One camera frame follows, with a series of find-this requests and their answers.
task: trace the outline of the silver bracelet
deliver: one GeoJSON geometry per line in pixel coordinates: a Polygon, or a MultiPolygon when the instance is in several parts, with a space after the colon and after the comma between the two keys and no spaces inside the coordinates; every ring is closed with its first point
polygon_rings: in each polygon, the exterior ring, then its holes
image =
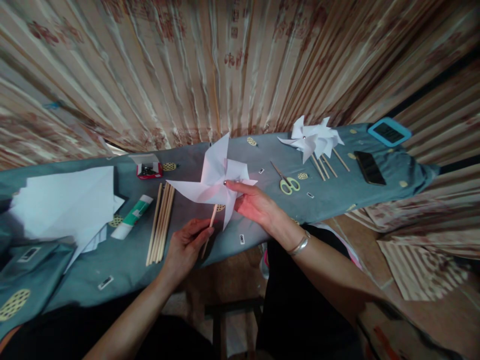
{"type": "Polygon", "coordinates": [[[299,254],[303,249],[305,249],[305,247],[309,243],[310,233],[307,230],[305,230],[305,234],[306,234],[306,236],[304,236],[301,239],[300,243],[296,246],[296,248],[287,252],[288,255],[295,256],[295,255],[299,254]]]}

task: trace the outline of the hand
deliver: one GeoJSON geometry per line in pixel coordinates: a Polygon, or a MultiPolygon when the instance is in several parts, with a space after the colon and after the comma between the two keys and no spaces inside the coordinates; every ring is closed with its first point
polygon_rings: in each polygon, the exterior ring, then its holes
{"type": "Polygon", "coordinates": [[[272,225],[277,217],[284,213],[275,201],[256,186],[230,180],[227,180],[225,185],[230,190],[243,193],[235,201],[235,210],[247,219],[260,224],[272,235],[272,225]]]}
{"type": "Polygon", "coordinates": [[[164,275],[168,275],[177,284],[185,279],[194,267],[202,245],[214,233],[214,228],[208,227],[209,224],[210,219],[194,218],[181,230],[173,233],[165,264],[161,270],[164,275]]]}

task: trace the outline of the digital display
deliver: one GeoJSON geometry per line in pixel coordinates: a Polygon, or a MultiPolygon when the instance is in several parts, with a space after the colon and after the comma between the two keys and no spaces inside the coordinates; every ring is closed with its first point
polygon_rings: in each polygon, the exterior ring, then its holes
{"type": "Polygon", "coordinates": [[[403,139],[405,136],[399,133],[397,130],[391,128],[386,123],[382,122],[380,125],[372,129],[377,134],[383,136],[391,143],[395,143],[400,139],[403,139]]]}

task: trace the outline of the blue-gray cloth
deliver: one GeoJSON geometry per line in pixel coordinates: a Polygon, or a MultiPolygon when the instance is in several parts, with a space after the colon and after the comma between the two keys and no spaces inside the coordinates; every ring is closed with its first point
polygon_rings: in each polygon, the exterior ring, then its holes
{"type": "Polygon", "coordinates": [[[0,340],[10,330],[33,319],[44,309],[72,258],[74,248],[51,241],[9,249],[12,258],[0,272],[0,340]],[[20,295],[18,292],[21,291],[28,291],[28,295],[20,295]],[[12,297],[17,301],[5,306],[12,297]]]}
{"type": "MultiPolygon", "coordinates": [[[[288,133],[253,135],[257,146],[250,145],[246,137],[231,139],[228,158],[246,163],[250,178],[258,180],[257,186],[301,224],[329,219],[368,205],[409,198],[432,182],[439,172],[438,166],[418,164],[401,146],[392,151],[370,136],[367,126],[368,124],[355,124],[337,128],[345,146],[338,145],[335,149],[348,165],[350,172],[347,172],[335,154],[332,154],[329,162],[338,178],[328,170],[330,179],[327,181],[322,181],[311,159],[302,164],[302,152],[277,139],[277,136],[288,139],[288,133]],[[357,161],[349,156],[354,151],[373,154],[386,180],[386,186],[371,185],[364,180],[357,161]],[[301,189],[294,191],[292,195],[281,192],[280,176],[270,161],[273,161],[285,176],[297,179],[301,189]],[[308,179],[298,179],[299,173],[307,173],[308,179]]],[[[128,156],[57,162],[3,171],[0,172],[0,196],[11,197],[20,187],[25,186],[29,177],[113,165],[115,194],[126,199],[119,213],[125,216],[141,195],[156,198],[159,183],[164,183],[165,179],[200,181],[204,154],[208,148],[208,143],[199,143],[154,151],[162,163],[178,165],[177,169],[164,172],[162,179],[138,179],[136,166],[128,156]]],[[[172,233],[181,229],[190,219],[210,218],[212,210],[212,205],[191,202],[176,192],[167,242],[172,233]]],[[[155,206],[152,205],[125,240],[109,238],[100,243],[97,250],[80,255],[64,276],[48,305],[48,310],[72,301],[85,306],[95,305],[148,285],[163,265],[159,263],[145,266],[154,212],[155,206]],[[103,290],[99,290],[98,285],[109,276],[114,280],[103,290]]],[[[222,218],[223,213],[220,212],[217,219],[222,218]]],[[[217,230],[210,239],[202,266],[238,254],[269,238],[259,225],[236,212],[225,231],[221,232],[221,221],[215,227],[217,230]],[[241,244],[240,235],[244,237],[244,244],[241,244]]]]}

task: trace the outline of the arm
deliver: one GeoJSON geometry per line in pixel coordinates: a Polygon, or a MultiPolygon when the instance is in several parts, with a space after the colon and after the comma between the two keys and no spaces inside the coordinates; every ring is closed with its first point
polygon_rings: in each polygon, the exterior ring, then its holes
{"type": "MultiPolygon", "coordinates": [[[[235,210],[259,223],[286,251],[293,250],[305,236],[305,230],[258,187],[231,181],[226,185],[243,193],[236,201],[235,210]]],[[[353,326],[365,303],[384,298],[381,290],[353,262],[314,236],[293,260],[353,326]]]]}
{"type": "Polygon", "coordinates": [[[193,219],[173,234],[165,264],[156,279],[120,315],[84,359],[135,357],[170,295],[193,268],[200,248],[212,235],[214,229],[205,228],[209,223],[210,219],[193,219]]]}

